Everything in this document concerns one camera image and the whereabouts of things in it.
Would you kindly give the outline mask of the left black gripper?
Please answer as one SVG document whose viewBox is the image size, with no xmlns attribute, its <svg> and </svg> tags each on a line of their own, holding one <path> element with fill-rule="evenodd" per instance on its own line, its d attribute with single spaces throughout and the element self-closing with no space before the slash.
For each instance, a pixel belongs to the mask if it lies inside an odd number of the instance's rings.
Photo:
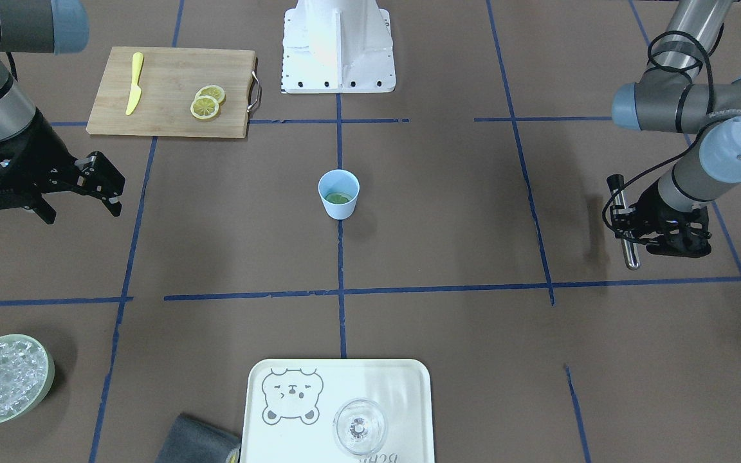
<svg viewBox="0 0 741 463">
<path fill-rule="evenodd" d="M 632 207 L 610 205 L 615 238 L 646 246 L 653 255 L 702 258 L 711 253 L 708 208 L 689 213 L 671 208 L 655 182 Z"/>
</svg>

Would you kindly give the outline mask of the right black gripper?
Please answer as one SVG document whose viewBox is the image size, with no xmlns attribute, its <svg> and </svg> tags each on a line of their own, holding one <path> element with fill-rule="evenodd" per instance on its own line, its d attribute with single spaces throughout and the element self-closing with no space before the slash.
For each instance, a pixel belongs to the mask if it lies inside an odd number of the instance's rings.
<svg viewBox="0 0 741 463">
<path fill-rule="evenodd" d="M 103 152 L 74 158 L 36 109 L 23 132 L 0 141 L 0 209 L 29 209 L 51 225 L 57 212 L 43 194 L 66 191 L 70 185 L 78 194 L 99 199 L 113 217 L 121 215 L 125 177 Z"/>
</svg>

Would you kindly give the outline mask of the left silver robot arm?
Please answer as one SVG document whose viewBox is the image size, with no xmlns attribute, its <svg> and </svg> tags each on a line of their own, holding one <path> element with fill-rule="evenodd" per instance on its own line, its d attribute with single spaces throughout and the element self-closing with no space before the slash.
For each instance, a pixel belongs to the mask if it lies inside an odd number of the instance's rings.
<svg viewBox="0 0 741 463">
<path fill-rule="evenodd" d="M 715 85 L 711 68 L 730 8 L 729 1 L 679 2 L 648 46 L 640 81 L 615 94 L 612 120 L 621 128 L 694 136 L 635 203 L 625 199 L 629 181 L 607 179 L 602 218 L 629 269 L 640 267 L 639 246 L 653 255 L 709 255 L 708 205 L 741 184 L 741 76 Z"/>
</svg>

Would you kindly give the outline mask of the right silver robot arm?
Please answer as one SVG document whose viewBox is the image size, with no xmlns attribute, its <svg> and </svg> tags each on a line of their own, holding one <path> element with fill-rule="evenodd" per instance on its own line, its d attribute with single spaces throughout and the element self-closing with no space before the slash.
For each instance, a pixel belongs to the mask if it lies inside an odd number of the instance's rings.
<svg viewBox="0 0 741 463">
<path fill-rule="evenodd" d="M 12 53 L 78 53 L 90 39 L 79 1 L 0 1 L 0 210 L 22 208 L 53 224 L 47 194 L 100 200 L 118 217 L 125 178 L 99 150 L 71 155 L 38 106 L 21 89 Z"/>
</svg>

